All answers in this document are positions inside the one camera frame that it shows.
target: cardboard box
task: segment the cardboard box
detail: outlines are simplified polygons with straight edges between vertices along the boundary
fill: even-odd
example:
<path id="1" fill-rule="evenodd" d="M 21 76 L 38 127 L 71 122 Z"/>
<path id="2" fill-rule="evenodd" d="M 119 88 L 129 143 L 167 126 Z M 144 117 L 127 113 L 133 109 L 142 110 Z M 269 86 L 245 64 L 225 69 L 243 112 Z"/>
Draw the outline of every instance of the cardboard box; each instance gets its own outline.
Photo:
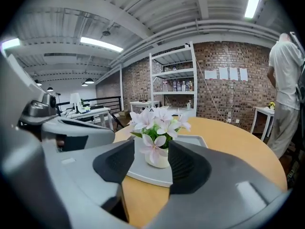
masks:
<path id="1" fill-rule="evenodd" d="M 129 113 L 130 113 L 129 110 L 122 110 L 122 111 L 119 112 L 119 116 L 124 116 L 124 117 L 126 117 Z"/>

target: wooden table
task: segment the wooden table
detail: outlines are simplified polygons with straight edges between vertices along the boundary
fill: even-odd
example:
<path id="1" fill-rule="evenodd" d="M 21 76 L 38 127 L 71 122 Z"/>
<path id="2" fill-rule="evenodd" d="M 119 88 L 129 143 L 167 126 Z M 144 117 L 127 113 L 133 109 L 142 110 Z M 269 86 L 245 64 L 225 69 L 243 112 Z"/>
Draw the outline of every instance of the wooden table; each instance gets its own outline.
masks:
<path id="1" fill-rule="evenodd" d="M 287 190 L 287 182 L 281 163 L 271 149 L 260 139 L 236 126 L 220 121 L 191 117 L 192 127 L 180 134 L 200 135 L 210 149 L 237 156 L 254 167 L 282 191 Z M 118 131 L 115 142 L 126 140 L 130 126 Z M 126 177 L 123 181 L 125 202 L 130 224 L 142 227 L 148 224 L 166 204 L 169 188 L 151 185 Z"/>

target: white metal shelf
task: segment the white metal shelf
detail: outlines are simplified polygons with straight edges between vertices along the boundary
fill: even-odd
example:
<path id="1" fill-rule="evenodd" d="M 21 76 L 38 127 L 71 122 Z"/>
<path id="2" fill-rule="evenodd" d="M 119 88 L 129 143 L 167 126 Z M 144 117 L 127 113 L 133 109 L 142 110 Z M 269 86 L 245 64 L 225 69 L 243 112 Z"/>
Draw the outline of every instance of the white metal shelf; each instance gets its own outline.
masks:
<path id="1" fill-rule="evenodd" d="M 152 77 L 159 77 L 161 79 L 176 79 L 176 78 L 187 78 L 187 77 L 194 77 L 194 69 L 182 69 L 176 71 L 166 71 L 157 74 L 153 74 Z"/>
<path id="2" fill-rule="evenodd" d="M 170 106 L 168 108 L 168 110 L 175 111 L 174 115 L 178 115 L 178 113 L 179 113 L 181 115 L 186 114 L 189 117 L 196 117 L 196 113 L 195 113 L 193 108 L 187 109 L 187 108 L 178 108 L 178 107 L 175 107 L 175 106 Z"/>
<path id="3" fill-rule="evenodd" d="M 174 94 L 174 95 L 192 95 L 195 94 L 194 91 L 192 92 L 153 92 L 154 95 L 169 95 L 169 94 Z"/>
<path id="4" fill-rule="evenodd" d="M 167 71 L 161 73 L 153 74 L 153 60 L 158 61 L 161 65 L 163 65 L 162 69 L 166 65 L 178 64 L 183 62 L 192 62 L 192 67 L 188 69 L 176 70 L 176 71 Z M 191 114 L 191 116 L 196 116 L 197 112 L 197 65 L 196 58 L 194 52 L 193 42 L 190 42 L 190 47 L 181 48 L 178 50 L 166 52 L 160 55 L 152 56 L 149 54 L 149 68 L 150 68 L 150 79 L 151 79 L 151 100 L 153 101 L 154 95 L 163 95 L 163 105 L 164 105 L 164 95 L 193 95 L 193 106 L 194 109 L 187 110 L 186 108 L 179 108 L 181 112 L 187 112 Z M 185 91 L 185 92 L 154 92 L 153 84 L 157 78 L 161 78 L 163 80 L 169 79 L 179 79 L 179 78 L 193 78 L 193 91 Z"/>
<path id="5" fill-rule="evenodd" d="M 192 61 L 191 48 L 181 48 L 178 50 L 173 50 L 163 54 L 156 55 L 152 57 L 152 60 L 156 60 L 158 63 L 165 65 L 172 65 L 176 63 L 184 63 Z"/>

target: black railing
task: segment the black railing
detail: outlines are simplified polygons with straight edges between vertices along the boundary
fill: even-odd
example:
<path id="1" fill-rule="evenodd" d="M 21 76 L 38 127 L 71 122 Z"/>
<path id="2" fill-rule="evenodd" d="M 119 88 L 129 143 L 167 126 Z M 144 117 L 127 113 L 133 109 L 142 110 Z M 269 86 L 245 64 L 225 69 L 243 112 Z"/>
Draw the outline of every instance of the black railing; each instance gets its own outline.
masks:
<path id="1" fill-rule="evenodd" d="M 116 114 L 122 110 L 121 96 L 84 99 L 83 101 L 84 101 L 84 103 L 91 102 L 91 101 L 97 101 L 96 104 L 88 105 L 91 109 L 99 109 L 99 108 L 107 107 L 107 108 L 111 109 L 111 113 L 113 113 L 113 114 Z M 67 105 L 67 104 L 70 104 L 70 102 L 64 102 L 64 103 L 60 103 L 60 104 L 56 104 L 56 105 L 63 106 L 63 105 Z"/>

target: flower vase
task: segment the flower vase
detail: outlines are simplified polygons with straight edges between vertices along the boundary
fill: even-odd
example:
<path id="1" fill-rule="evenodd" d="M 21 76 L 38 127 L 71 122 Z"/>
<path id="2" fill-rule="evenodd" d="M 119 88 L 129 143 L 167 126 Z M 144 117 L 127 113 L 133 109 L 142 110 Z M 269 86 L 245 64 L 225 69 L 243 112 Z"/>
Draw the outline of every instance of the flower vase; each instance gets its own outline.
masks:
<path id="1" fill-rule="evenodd" d="M 167 168 L 168 166 L 170 166 L 170 163 L 168 162 L 168 156 L 167 157 L 163 157 L 163 156 L 159 156 L 159 159 L 158 159 L 158 162 L 156 164 L 154 164 L 150 158 L 149 158 L 149 155 L 150 154 L 145 154 L 145 161 L 151 165 L 151 166 L 154 166 L 154 167 L 157 167 L 157 168 Z"/>

